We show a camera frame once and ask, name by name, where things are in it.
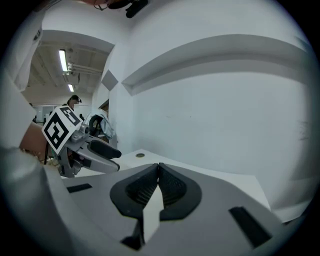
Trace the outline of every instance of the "white surface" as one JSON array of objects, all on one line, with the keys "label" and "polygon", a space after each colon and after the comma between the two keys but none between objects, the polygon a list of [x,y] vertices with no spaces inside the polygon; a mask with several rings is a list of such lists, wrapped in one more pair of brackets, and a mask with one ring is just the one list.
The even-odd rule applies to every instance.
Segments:
[{"label": "white surface", "polygon": [[[119,41],[107,59],[106,66],[108,67],[108,71],[118,81],[123,80],[127,63],[128,43],[128,40]],[[110,141],[110,144],[123,154],[132,152],[133,97],[120,82],[109,93],[109,120],[116,131],[116,137]]]},{"label": "white surface", "polygon": [[294,205],[283,207],[281,209],[275,209],[272,212],[280,219],[282,222],[289,222],[296,219],[298,216],[305,211],[311,200],[306,200]]},{"label": "white surface", "polygon": [[109,99],[109,90],[99,80],[92,94],[92,108],[98,109]]},{"label": "white surface", "polygon": [[[136,154],[143,153],[144,157],[138,158]],[[126,169],[154,164],[154,163],[165,163],[169,165],[174,165],[182,168],[186,168],[204,175],[208,175],[211,177],[219,178],[221,180],[227,181],[237,188],[241,189],[247,195],[258,201],[260,204],[265,206],[267,209],[270,209],[267,198],[259,185],[257,179],[252,175],[241,175],[241,174],[231,174],[224,173],[209,169],[204,169],[196,166],[192,166],[189,164],[185,164],[182,162],[174,161],[169,158],[153,154],[149,151],[140,149],[135,152],[131,152],[126,155],[122,155],[120,158],[113,159],[116,163],[120,165],[120,171],[125,171]],[[80,172],[76,177],[84,177],[84,176],[93,176],[103,174],[101,172],[88,170],[86,168],[81,168]],[[162,193],[157,186],[152,197],[150,198],[147,206],[143,210],[143,223],[144,223],[144,239],[147,242],[152,235],[156,232],[157,228],[160,225],[159,221],[159,213],[163,210],[163,198]]]},{"label": "white surface", "polygon": [[299,48],[303,48],[300,39],[306,40],[295,21],[273,1],[164,1],[137,18],[129,40],[126,74],[173,48],[231,34],[270,37]]},{"label": "white surface", "polygon": [[55,109],[54,106],[42,106],[42,116],[43,118],[46,118],[46,120],[49,119],[50,112],[53,112]]},{"label": "white surface", "polygon": [[36,115],[36,122],[42,123],[44,121],[43,115],[43,107],[42,106],[34,106],[33,109],[35,110]]}]

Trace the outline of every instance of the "cable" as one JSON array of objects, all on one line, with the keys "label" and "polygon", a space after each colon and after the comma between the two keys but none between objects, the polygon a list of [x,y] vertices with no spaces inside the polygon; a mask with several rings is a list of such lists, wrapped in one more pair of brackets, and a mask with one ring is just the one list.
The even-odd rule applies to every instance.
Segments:
[{"label": "cable", "polygon": [[43,163],[44,165],[47,164],[48,150],[49,150],[49,142],[47,142],[45,145],[45,155],[44,155],[44,163]]},{"label": "cable", "polygon": [[97,7],[96,7],[96,2],[97,2],[97,0],[94,1],[93,7],[96,8],[97,10],[103,11],[103,10],[105,10],[105,9],[108,8],[108,4],[107,4],[106,8],[102,8],[102,7],[100,6],[100,4],[98,4],[99,8],[97,8]]},{"label": "cable", "polygon": [[112,161],[111,159],[108,159],[108,161],[114,163],[118,167],[117,172],[120,170],[120,165],[119,164],[117,164],[115,161]]}]

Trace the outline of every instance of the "ceiling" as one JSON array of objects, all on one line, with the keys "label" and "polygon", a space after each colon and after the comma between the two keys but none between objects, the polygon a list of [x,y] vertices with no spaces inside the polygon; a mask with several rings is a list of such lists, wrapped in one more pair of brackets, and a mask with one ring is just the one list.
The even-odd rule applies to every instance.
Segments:
[{"label": "ceiling", "polygon": [[60,49],[65,50],[67,65],[72,62],[101,71],[109,55],[109,52],[77,43],[41,41],[32,58],[27,86],[42,85],[59,88],[72,84],[75,92],[92,93],[101,77],[86,73],[79,75],[77,72],[63,75],[59,57]]}]

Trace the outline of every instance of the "person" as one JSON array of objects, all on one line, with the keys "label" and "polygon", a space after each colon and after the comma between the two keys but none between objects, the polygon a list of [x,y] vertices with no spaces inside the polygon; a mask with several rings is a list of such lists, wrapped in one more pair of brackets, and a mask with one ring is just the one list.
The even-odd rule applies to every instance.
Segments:
[{"label": "person", "polygon": [[62,106],[69,106],[73,111],[75,108],[75,104],[81,103],[81,99],[77,95],[72,95],[68,101]]}]

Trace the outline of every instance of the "screw hole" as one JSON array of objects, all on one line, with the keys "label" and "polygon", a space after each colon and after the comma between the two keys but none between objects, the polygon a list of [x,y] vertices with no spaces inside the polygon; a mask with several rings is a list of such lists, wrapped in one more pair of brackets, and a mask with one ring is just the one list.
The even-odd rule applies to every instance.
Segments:
[{"label": "screw hole", "polygon": [[143,154],[143,153],[139,153],[139,154],[135,155],[136,158],[143,158],[144,156],[145,156],[145,154]]}]

